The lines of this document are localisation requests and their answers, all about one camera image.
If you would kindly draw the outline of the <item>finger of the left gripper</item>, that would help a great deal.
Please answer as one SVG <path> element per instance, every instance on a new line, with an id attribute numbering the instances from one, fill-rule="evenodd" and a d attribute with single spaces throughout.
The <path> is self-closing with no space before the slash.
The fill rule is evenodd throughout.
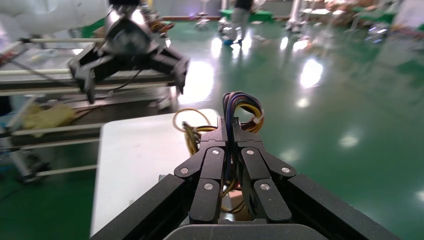
<path id="1" fill-rule="evenodd" d="M 165 47 L 150 55 L 149 66 L 152 70 L 168 75 L 175 83 L 178 93 L 183 94 L 189 60 L 173 47 Z"/>
<path id="2" fill-rule="evenodd" d="M 113 74 L 113 56 L 96 46 L 88 46 L 68 63 L 72 78 L 90 104 L 95 103 L 97 83 Z"/>

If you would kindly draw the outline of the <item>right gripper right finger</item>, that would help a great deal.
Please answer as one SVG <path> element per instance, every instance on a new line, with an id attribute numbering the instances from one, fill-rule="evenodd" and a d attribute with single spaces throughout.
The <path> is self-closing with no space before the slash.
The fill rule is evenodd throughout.
<path id="1" fill-rule="evenodd" d="M 281 190 L 296 169 L 269 153 L 259 134 L 243 130 L 238 117 L 232 118 L 232 132 L 237 178 L 251 218 L 273 224 L 291 222 L 293 214 Z"/>

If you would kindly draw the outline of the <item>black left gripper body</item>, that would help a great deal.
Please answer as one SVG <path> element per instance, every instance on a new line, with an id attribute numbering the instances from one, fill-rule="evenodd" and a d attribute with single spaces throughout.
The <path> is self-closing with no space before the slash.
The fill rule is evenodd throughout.
<path id="1" fill-rule="evenodd" d="M 112 6 L 105 18 L 104 52 L 113 56 L 144 56 L 167 47 L 166 24 L 148 6 Z"/>

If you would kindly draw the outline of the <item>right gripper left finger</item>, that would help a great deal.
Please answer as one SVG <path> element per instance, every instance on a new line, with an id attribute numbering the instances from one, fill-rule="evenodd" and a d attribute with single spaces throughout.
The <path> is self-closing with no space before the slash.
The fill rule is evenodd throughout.
<path id="1" fill-rule="evenodd" d="M 217 224 L 221 213 L 224 165 L 228 143 L 225 120 L 217 117 L 217 129 L 202 134 L 199 150 L 174 169 L 187 184 L 190 224 Z"/>

